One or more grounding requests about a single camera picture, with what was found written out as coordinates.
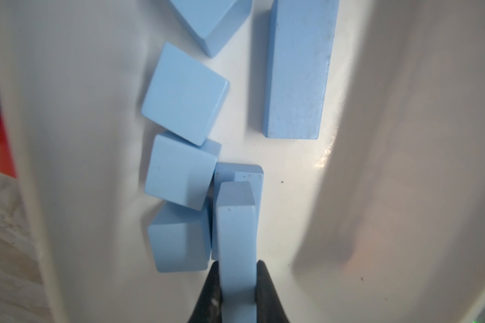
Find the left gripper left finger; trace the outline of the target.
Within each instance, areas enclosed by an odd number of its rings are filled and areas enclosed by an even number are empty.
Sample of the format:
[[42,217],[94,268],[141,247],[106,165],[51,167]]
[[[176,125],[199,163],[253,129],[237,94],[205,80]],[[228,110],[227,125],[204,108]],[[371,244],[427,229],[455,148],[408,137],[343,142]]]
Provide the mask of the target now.
[[218,261],[215,261],[188,320],[188,323],[221,323],[222,290]]

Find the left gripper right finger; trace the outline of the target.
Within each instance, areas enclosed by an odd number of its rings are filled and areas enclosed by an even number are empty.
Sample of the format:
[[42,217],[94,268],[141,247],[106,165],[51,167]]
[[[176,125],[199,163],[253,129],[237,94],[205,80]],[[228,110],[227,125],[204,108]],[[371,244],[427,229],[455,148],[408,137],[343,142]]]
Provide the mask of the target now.
[[257,323],[289,323],[280,298],[264,261],[257,262]]

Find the blue cube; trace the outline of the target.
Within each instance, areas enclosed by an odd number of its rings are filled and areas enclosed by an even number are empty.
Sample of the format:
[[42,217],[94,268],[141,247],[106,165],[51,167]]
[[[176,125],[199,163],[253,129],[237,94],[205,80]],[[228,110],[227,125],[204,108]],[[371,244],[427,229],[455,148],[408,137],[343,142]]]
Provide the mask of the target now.
[[194,145],[203,145],[230,82],[171,43],[165,43],[141,113]]
[[221,149],[220,143],[209,139],[196,146],[169,131],[158,134],[150,155],[145,193],[201,210]]
[[160,273],[204,271],[212,249],[211,200],[197,211],[166,202],[148,226],[148,238]]

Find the blue long block stack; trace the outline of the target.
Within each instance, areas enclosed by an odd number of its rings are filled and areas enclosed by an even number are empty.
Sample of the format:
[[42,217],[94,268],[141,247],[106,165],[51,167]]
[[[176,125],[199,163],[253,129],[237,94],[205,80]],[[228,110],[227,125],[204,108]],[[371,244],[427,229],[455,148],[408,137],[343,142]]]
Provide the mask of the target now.
[[274,1],[270,13],[263,134],[317,139],[338,1]]
[[248,182],[224,182],[216,202],[223,322],[256,322],[257,215]]

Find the long speckled blue block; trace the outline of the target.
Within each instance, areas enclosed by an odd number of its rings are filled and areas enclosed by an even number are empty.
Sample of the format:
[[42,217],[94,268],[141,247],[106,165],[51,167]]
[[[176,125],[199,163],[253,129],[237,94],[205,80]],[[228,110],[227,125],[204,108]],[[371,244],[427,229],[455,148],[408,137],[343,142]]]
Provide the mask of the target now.
[[249,164],[230,164],[217,163],[214,171],[214,202],[212,218],[212,260],[218,260],[218,241],[217,241],[217,211],[216,202],[218,199],[219,189],[224,182],[249,182],[256,207],[255,229],[258,228],[259,213],[261,207],[261,197],[264,185],[264,171],[261,166]]

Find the white plastic tub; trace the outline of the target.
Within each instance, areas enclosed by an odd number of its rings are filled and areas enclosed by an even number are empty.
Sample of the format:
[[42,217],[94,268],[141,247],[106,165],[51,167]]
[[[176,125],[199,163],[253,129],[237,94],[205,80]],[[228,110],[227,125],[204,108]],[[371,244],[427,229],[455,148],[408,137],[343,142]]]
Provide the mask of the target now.
[[265,172],[258,257],[291,322],[471,322],[485,307],[485,1],[342,1],[316,140],[262,133],[270,1],[214,58],[166,1],[0,1],[0,104],[56,322],[186,322],[160,274],[141,115],[170,42],[230,82],[210,133]]

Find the blue long block stack top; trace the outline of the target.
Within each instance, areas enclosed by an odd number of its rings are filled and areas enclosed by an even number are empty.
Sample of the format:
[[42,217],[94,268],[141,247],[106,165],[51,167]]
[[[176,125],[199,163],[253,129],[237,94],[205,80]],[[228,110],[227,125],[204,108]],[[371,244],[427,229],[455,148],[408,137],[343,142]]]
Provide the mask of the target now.
[[263,134],[317,139],[338,1],[274,1],[270,13]]

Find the blue cube isolated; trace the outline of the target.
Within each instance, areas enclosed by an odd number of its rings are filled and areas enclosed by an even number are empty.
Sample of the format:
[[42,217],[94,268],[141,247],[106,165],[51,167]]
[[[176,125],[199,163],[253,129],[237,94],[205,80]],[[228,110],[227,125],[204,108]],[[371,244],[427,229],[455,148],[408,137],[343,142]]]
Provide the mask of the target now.
[[251,0],[171,0],[179,20],[203,52],[215,57],[251,13]]

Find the red block behind tub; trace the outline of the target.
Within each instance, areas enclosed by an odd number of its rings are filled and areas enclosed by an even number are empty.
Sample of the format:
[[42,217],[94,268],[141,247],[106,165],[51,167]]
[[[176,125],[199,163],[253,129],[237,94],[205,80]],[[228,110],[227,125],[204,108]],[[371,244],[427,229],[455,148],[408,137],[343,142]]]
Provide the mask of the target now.
[[0,173],[11,178],[17,178],[7,131],[2,118],[0,118]]

